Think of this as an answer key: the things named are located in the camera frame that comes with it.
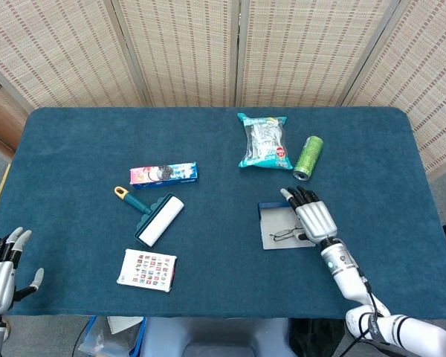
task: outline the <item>wall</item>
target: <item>wall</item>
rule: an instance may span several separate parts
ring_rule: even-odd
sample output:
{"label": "wall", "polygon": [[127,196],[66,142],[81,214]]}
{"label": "wall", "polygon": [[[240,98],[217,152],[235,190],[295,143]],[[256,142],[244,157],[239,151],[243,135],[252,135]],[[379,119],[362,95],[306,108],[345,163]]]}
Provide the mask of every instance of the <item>wall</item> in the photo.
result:
{"label": "wall", "polygon": [[17,106],[342,103],[401,108],[446,170],[446,0],[0,0],[0,80],[11,149]]}
{"label": "wall", "polygon": [[412,0],[366,69],[350,106],[408,114],[428,175],[446,170],[446,1]]}

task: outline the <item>blue tablecloth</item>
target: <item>blue tablecloth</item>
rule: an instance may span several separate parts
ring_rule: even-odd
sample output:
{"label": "blue tablecloth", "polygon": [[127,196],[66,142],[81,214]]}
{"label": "blue tablecloth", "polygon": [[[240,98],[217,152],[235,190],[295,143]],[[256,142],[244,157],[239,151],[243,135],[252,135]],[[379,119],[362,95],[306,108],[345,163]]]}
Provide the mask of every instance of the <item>blue tablecloth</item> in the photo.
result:
{"label": "blue tablecloth", "polygon": [[[300,184],[291,171],[238,168],[237,112],[286,115],[295,164],[324,139],[303,186],[327,204],[340,238],[392,313],[446,318],[446,242],[407,117],[391,108],[40,109],[28,119],[0,198],[0,237],[33,230],[18,284],[42,288],[13,314],[343,318],[344,300],[319,248],[263,251],[257,204]],[[200,182],[172,191],[184,210],[150,251],[178,257],[169,294],[116,284],[140,214],[113,192],[129,168],[196,161]]]}

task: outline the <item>sticker sheet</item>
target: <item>sticker sheet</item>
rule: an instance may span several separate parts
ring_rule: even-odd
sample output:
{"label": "sticker sheet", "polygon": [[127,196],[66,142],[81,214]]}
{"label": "sticker sheet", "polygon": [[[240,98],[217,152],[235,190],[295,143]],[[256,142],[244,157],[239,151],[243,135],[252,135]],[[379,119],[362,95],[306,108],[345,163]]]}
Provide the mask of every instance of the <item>sticker sheet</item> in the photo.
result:
{"label": "sticker sheet", "polygon": [[118,284],[169,292],[176,256],[126,249]]}

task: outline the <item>cable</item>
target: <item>cable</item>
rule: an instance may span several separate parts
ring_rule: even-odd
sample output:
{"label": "cable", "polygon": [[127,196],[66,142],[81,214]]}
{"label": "cable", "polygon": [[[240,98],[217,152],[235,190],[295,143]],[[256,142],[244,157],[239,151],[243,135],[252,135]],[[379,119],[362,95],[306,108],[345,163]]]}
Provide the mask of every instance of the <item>cable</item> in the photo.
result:
{"label": "cable", "polygon": [[375,321],[378,319],[378,309],[377,304],[375,303],[375,299],[373,298],[372,292],[369,292],[370,300],[372,300],[373,309],[375,310]]}
{"label": "cable", "polygon": [[86,327],[88,326],[88,324],[89,324],[89,321],[86,322],[86,325],[84,325],[84,327],[81,330],[80,334],[77,336],[76,342],[74,342],[73,353],[71,354],[71,357],[74,357],[74,352],[76,351],[77,343],[80,341],[81,335],[83,334],[83,332],[86,329]]}
{"label": "cable", "polygon": [[369,329],[366,329],[364,333],[362,333],[360,336],[358,336],[343,352],[339,357],[344,357],[350,350],[352,347],[355,346],[356,343],[360,342],[360,340],[362,338],[365,337],[365,335],[369,333]]}

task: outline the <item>paper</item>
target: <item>paper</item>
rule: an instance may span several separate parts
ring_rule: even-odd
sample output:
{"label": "paper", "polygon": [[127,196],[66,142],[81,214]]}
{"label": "paper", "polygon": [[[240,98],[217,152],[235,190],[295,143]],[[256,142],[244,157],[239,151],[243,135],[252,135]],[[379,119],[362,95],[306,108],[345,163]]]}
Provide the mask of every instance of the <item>paper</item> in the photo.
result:
{"label": "paper", "polygon": [[132,318],[127,318],[124,316],[108,316],[107,321],[109,323],[109,327],[111,328],[112,335],[124,331],[134,325],[142,322],[143,318],[139,318],[138,316],[134,316]]}
{"label": "paper", "polygon": [[177,257],[126,249],[118,284],[169,292]]}
{"label": "paper", "polygon": [[290,207],[260,208],[262,248],[288,249],[315,247],[315,244],[303,237],[304,229]]}

